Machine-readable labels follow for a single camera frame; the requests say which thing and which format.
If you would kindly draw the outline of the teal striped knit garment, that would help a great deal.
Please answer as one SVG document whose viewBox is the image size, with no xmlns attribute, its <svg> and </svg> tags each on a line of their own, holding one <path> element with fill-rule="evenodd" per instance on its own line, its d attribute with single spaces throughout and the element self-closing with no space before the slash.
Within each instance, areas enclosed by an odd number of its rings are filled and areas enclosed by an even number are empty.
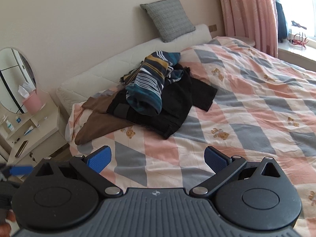
<svg viewBox="0 0 316 237">
<path fill-rule="evenodd" d="M 175 69 L 180 53 L 155 51 L 145 57 L 140 66 L 121 77 L 126 100 L 138 113 L 157 116 L 162 110 L 162 91 L 168 84 L 181 80 L 184 72 Z"/>
</svg>

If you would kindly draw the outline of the white dressing table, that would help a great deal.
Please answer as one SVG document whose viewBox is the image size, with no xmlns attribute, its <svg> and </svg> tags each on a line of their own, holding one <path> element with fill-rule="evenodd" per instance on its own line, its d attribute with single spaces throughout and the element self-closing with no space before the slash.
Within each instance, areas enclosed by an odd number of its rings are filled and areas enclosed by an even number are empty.
<svg viewBox="0 0 316 237">
<path fill-rule="evenodd" d="M 43 106 L 36 114 L 15 114 L 1 106 L 1 137 L 11 147 L 8 164 L 36 166 L 44 157 L 49 157 L 63 148 L 66 122 L 59 107 L 50 95 L 42 90 L 37 91 Z M 5 123 L 8 119 L 15 130 L 11 132 Z M 29 134 L 25 131 L 34 126 Z"/>
</svg>

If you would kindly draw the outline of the brown garment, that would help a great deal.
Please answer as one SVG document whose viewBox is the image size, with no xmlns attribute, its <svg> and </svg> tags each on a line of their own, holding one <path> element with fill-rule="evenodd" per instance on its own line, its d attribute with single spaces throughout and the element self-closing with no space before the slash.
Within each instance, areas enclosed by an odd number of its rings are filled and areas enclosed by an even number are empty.
<svg viewBox="0 0 316 237">
<path fill-rule="evenodd" d="M 117 94 L 118 91 L 111 96 L 101 95 L 97 98 L 90 97 L 83 104 L 83 108 L 85 110 L 92 110 L 92 113 L 75 137 L 74 142 L 76 145 L 83 145 L 103 135 L 133 126 L 132 122 L 107 113 L 109 105 Z"/>
</svg>

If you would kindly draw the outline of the white tube on shelf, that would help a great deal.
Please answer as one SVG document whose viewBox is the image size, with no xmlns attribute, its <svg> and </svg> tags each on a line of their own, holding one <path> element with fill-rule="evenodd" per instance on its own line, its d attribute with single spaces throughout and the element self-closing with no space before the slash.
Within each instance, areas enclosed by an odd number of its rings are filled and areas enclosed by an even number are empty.
<svg viewBox="0 0 316 237">
<path fill-rule="evenodd" d="M 24 136 L 29 134 L 32 130 L 34 130 L 34 126 L 30 126 L 24 133 Z"/>
</svg>

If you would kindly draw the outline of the white pump bottle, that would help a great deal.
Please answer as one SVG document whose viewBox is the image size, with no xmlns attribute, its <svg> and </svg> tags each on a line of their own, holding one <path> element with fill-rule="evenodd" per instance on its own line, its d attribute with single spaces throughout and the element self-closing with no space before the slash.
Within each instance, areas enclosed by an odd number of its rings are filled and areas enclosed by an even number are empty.
<svg viewBox="0 0 316 237">
<path fill-rule="evenodd" d="M 12 123 L 11 123 L 8 119 L 5 120 L 5 123 L 6 123 L 6 125 L 7 125 L 7 128 L 8 128 L 11 132 L 13 132 L 13 131 L 15 130 L 14 126 L 12 125 Z"/>
</svg>

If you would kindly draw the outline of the pink tissue bucket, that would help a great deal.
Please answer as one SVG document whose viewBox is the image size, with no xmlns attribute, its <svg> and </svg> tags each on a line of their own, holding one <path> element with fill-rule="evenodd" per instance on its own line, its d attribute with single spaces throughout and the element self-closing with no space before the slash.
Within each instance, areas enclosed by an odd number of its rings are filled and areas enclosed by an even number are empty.
<svg viewBox="0 0 316 237">
<path fill-rule="evenodd" d="M 19 85 L 18 93 L 23 98 L 22 104 L 30 114 L 34 115 L 41 110 L 43 103 L 34 85 L 24 82 Z"/>
</svg>

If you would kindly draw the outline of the pink grey checked bedspread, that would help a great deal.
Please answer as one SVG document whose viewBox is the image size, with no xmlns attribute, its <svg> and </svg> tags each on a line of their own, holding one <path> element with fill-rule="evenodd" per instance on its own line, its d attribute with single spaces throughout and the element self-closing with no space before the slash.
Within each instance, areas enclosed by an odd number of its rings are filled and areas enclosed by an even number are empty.
<svg viewBox="0 0 316 237">
<path fill-rule="evenodd" d="M 167 140 L 133 126 L 78 146 L 75 137 L 91 111 L 85 101 L 76 103 L 65 131 L 71 153 L 109 146 L 113 159 L 102 175 L 122 189 L 191 189 L 213 173 L 204 162 L 207 146 L 249 161 L 271 156 L 302 200 L 295 230 L 315 236 L 315 71 L 226 37 L 182 50 L 180 64 L 217 89 L 208 112 L 192 108 Z"/>
</svg>

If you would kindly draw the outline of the black garment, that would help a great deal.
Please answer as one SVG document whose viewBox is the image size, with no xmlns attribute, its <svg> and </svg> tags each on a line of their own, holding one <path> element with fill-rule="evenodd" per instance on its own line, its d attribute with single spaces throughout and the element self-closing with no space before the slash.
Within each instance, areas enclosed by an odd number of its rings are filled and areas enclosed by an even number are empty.
<svg viewBox="0 0 316 237">
<path fill-rule="evenodd" d="M 217 89 L 191 76 L 189 67 L 176 64 L 175 69 L 184 74 L 178 82 L 167 84 L 162 91 L 162 110 L 157 116 L 142 115 L 135 111 L 126 100 L 126 91 L 117 93 L 107 113 L 133 124 L 147 127 L 164 139 L 180 129 L 192 106 L 208 112 Z"/>
</svg>

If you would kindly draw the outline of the white upholstered headboard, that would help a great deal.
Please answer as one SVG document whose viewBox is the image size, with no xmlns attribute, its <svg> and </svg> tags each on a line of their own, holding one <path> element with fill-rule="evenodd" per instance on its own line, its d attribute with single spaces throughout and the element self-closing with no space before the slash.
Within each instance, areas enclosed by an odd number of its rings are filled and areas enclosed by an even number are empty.
<svg viewBox="0 0 316 237">
<path fill-rule="evenodd" d="M 138 67 L 152 52 L 157 50 L 181 52 L 190 46 L 208 43 L 211 39 L 208 27 L 201 24 L 196 26 L 195 31 L 168 43 L 164 43 L 160 38 L 150 40 L 66 80 L 57 88 L 56 94 L 64 109 L 71 114 L 74 104 L 86 101 L 94 94 L 118 85 L 121 76 Z"/>
</svg>

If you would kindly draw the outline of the oval mirror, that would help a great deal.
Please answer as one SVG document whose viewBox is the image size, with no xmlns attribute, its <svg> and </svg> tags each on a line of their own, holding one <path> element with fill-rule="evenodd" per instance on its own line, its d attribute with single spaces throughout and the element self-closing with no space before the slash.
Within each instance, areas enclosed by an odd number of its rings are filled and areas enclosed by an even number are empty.
<svg viewBox="0 0 316 237">
<path fill-rule="evenodd" d="M 26 58 L 13 48 L 1 50 L 1 105 L 8 111 L 21 114 L 27 109 L 18 93 L 19 86 L 27 82 L 36 87 L 33 71 Z"/>
</svg>

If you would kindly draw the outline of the blue bag on windowsill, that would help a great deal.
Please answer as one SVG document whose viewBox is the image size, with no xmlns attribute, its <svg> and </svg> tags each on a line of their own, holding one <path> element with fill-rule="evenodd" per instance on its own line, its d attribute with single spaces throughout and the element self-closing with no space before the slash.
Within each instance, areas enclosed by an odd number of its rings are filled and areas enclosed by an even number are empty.
<svg viewBox="0 0 316 237">
<path fill-rule="evenodd" d="M 288 37 L 287 21 L 285 19 L 283 7 L 280 0 L 275 0 L 276 11 L 277 11 L 277 23 L 278 23 L 278 41 L 283 43 L 283 40 Z"/>
</svg>

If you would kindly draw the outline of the grey plaid pillow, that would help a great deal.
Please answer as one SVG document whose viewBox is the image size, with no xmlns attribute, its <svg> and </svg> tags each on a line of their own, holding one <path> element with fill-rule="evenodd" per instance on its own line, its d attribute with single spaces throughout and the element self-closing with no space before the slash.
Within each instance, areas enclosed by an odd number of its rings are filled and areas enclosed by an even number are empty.
<svg viewBox="0 0 316 237">
<path fill-rule="evenodd" d="M 164 43 L 196 30 L 180 0 L 161 0 L 140 7 L 151 18 Z"/>
</svg>

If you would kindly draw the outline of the pink curtain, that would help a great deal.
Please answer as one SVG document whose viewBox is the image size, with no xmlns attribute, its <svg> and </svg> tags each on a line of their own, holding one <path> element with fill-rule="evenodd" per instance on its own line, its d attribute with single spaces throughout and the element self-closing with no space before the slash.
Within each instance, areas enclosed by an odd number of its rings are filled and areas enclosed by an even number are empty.
<svg viewBox="0 0 316 237">
<path fill-rule="evenodd" d="M 278 56 L 275 0 L 220 0 L 226 36 L 247 37 L 256 49 Z"/>
</svg>

